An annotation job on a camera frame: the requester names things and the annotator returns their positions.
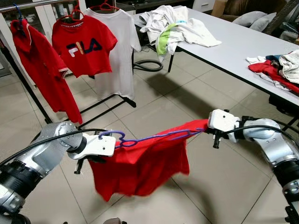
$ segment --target clothes rack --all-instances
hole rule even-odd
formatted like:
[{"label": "clothes rack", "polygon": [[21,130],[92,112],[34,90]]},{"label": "clothes rack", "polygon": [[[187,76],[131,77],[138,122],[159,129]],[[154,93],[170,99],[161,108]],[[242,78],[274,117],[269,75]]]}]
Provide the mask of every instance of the clothes rack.
[{"label": "clothes rack", "polygon": [[[24,3],[24,4],[20,4],[18,5],[18,8],[20,10],[22,9],[26,9],[26,8],[32,8],[32,7],[36,7],[36,6],[44,6],[44,5],[49,5],[49,4],[55,4],[55,3],[62,3],[62,2],[68,2],[68,1],[73,1],[73,0],[42,0],[42,1],[37,1],[37,2],[31,2],[31,3]],[[17,10],[15,6],[8,6],[8,7],[2,7],[0,8],[0,13],[3,12],[8,12],[8,11],[15,11]],[[32,97],[32,99],[34,100],[35,104],[37,105],[38,109],[40,109],[40,111],[42,112],[43,116],[45,117],[45,121],[47,124],[52,123],[51,118],[48,116],[47,112],[45,111],[45,109],[43,108],[43,106],[41,105],[41,103],[39,102],[38,98],[36,97],[36,95],[34,94],[34,92],[32,91],[30,85],[28,84],[27,80],[25,79],[25,77],[23,76],[22,72],[20,71],[18,65],[16,64],[16,62],[14,61],[9,49],[5,46],[5,44],[3,43],[3,41],[0,39],[0,49],[1,52],[3,53],[3,55],[5,56],[5,58],[8,60],[8,62],[11,64],[12,68],[14,69],[14,71],[16,72],[17,76],[19,77],[20,81],[23,83],[24,87],[26,88],[26,90],[28,91],[29,95]],[[113,96],[116,95],[111,95],[95,104],[93,104],[92,106],[80,111],[80,113],[84,113],[102,103],[104,103],[105,101],[109,100],[110,98],[112,98]],[[119,102],[118,104],[110,107],[108,110],[104,111],[103,113],[95,116],[94,118],[89,119],[88,121],[84,122],[83,124],[81,124],[80,126],[78,126],[78,129],[81,129],[82,127],[84,127],[85,125],[89,124],[90,122],[96,120],[97,118],[103,116],[104,114],[112,111],[113,109],[115,109],[116,107],[124,104],[124,103],[128,103],[130,106],[132,107],[136,107],[136,103],[133,100],[130,100],[129,98],[126,97],[122,97],[120,95],[118,95],[120,98],[122,98],[122,101]]]}]

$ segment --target table leg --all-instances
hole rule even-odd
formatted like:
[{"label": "table leg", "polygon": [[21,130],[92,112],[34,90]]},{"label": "table leg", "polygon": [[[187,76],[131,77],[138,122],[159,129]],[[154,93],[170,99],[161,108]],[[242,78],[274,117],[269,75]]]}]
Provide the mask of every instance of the table leg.
[{"label": "table leg", "polygon": [[[292,125],[292,124],[294,124],[295,121],[298,120],[298,119],[299,119],[299,117],[294,117],[294,118],[288,123],[288,125]],[[288,129],[288,127],[284,127],[282,130],[283,130],[283,131],[286,131],[287,129]]]},{"label": "table leg", "polygon": [[173,57],[174,57],[174,55],[171,55],[171,57],[170,57],[170,63],[169,63],[169,67],[168,67],[168,72],[170,72],[170,70],[171,70]]}]

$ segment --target tile floor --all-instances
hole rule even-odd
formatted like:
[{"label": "tile floor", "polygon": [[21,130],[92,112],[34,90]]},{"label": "tile floor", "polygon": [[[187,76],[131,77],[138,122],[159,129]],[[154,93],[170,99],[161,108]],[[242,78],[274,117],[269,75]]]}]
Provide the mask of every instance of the tile floor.
[{"label": "tile floor", "polygon": [[[136,60],[155,59],[153,51],[137,53]],[[135,70],[137,108],[128,104],[114,109],[87,127],[124,131],[128,138],[142,138],[192,119],[207,118],[216,108],[234,115],[252,115],[289,121],[268,104],[268,95],[185,53],[177,53],[171,73],[169,61],[160,72]],[[95,102],[94,81],[68,77],[80,109]],[[38,89],[34,90],[54,121],[66,117],[53,113]],[[89,119],[120,101],[114,97],[89,112]],[[45,125],[43,116],[18,78],[0,78],[0,159],[27,146]],[[282,224],[286,202],[281,187],[250,142],[224,140],[212,147],[212,136],[202,134],[188,141],[191,173],[175,175],[148,197],[115,194],[104,202],[96,194],[87,163],[74,175],[76,163],[67,156],[27,198],[22,214],[33,224],[102,224],[120,217],[128,224]]]}]

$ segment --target red cloth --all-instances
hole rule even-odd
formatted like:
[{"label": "red cloth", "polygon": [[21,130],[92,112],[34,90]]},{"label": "red cloth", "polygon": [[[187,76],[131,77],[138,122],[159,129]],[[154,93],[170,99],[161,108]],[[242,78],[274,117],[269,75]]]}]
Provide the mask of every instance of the red cloth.
[{"label": "red cloth", "polygon": [[[207,119],[194,120],[159,134],[196,128],[207,129]],[[89,161],[97,192],[109,201],[113,193],[146,196],[166,182],[173,174],[189,174],[186,139],[171,140],[186,133],[144,140],[131,147],[115,150],[106,163]]]},{"label": "red cloth", "polygon": [[278,73],[278,69],[274,68],[271,65],[270,60],[267,60],[264,63],[251,64],[251,65],[248,66],[248,68],[253,72],[262,72],[262,73],[270,76],[273,80],[282,83],[283,85],[285,85],[290,90],[293,90],[295,93],[299,93],[299,86],[294,84],[294,83],[291,83],[286,78],[280,76],[279,73]]},{"label": "red cloth", "polygon": [[21,62],[54,112],[65,111],[72,122],[82,123],[73,95],[63,79],[68,68],[48,40],[22,20],[25,36],[19,31],[19,21],[11,22],[11,31]]},{"label": "red cloth", "polygon": [[117,39],[104,23],[93,17],[85,15],[72,24],[58,20],[53,26],[52,43],[76,77],[112,72],[109,53]]}]

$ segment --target purple hanger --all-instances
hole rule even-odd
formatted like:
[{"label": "purple hanger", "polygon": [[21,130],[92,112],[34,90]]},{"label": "purple hanger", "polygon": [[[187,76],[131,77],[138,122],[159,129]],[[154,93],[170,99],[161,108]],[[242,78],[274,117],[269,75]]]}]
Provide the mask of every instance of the purple hanger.
[{"label": "purple hanger", "polygon": [[130,146],[134,146],[136,145],[138,142],[140,141],[144,141],[144,140],[147,140],[147,139],[153,139],[153,138],[161,138],[161,137],[165,137],[165,136],[168,136],[168,135],[172,135],[172,134],[177,134],[177,133],[183,133],[183,132],[187,132],[187,134],[185,135],[182,135],[182,136],[179,136],[179,137],[176,137],[176,138],[173,138],[173,139],[170,139],[170,140],[178,140],[178,139],[181,139],[181,138],[185,138],[185,137],[188,137],[188,136],[192,136],[192,135],[196,135],[196,134],[199,134],[199,133],[202,133],[204,132],[204,129],[203,128],[196,128],[196,132],[191,132],[189,129],[185,129],[185,130],[179,130],[179,131],[174,131],[174,132],[169,132],[169,133],[166,133],[166,134],[157,134],[157,135],[152,135],[152,136],[149,136],[149,137],[146,137],[144,139],[124,139],[125,138],[125,133],[124,132],[120,132],[120,131],[106,131],[106,132],[103,132],[102,134],[99,134],[99,139],[102,139],[102,136],[103,135],[109,135],[109,134],[113,134],[113,133],[116,133],[116,134],[120,134],[121,137],[119,138],[119,140],[121,141],[120,145],[119,146],[116,146],[115,148],[120,148],[120,147],[130,147]]}]

